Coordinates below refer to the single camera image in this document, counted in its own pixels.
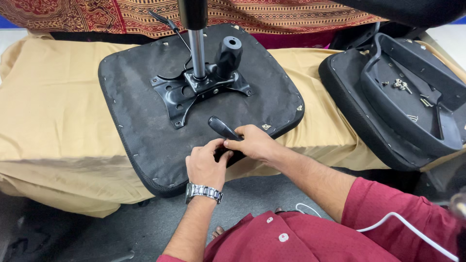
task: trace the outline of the shirt button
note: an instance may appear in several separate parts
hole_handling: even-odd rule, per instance
[[[280,242],[285,242],[286,240],[288,240],[288,234],[283,233],[278,236],[278,239],[280,240]]]

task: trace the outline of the hand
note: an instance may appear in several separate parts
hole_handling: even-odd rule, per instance
[[[235,132],[244,136],[244,140],[227,140],[223,145],[231,150],[239,150],[252,159],[263,161],[266,165],[269,165],[274,152],[285,148],[253,124],[240,126]]]
[[[233,155],[233,151],[225,152],[219,162],[215,162],[215,149],[223,144],[223,139],[212,140],[205,146],[196,146],[191,156],[186,157],[186,168],[189,180],[201,186],[210,186],[222,191],[225,183],[226,163]]]

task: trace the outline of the wristwatch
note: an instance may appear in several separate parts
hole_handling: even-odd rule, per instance
[[[217,201],[217,205],[222,202],[223,193],[210,186],[200,186],[189,182],[186,185],[186,204],[188,204],[194,196],[206,196]]]

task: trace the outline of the maroon shirt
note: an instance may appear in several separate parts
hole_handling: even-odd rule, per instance
[[[396,212],[437,244],[457,254],[462,221],[424,197],[357,178],[346,199],[342,223],[299,212],[248,214],[206,247],[204,261],[446,261],[395,217]],[[158,262],[182,260],[161,255]]]

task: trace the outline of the silver metal watch strap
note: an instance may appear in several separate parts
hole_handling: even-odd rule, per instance
[[[206,196],[217,201],[217,205],[222,202],[223,193],[210,186],[200,186],[193,184],[191,187],[191,196]]]

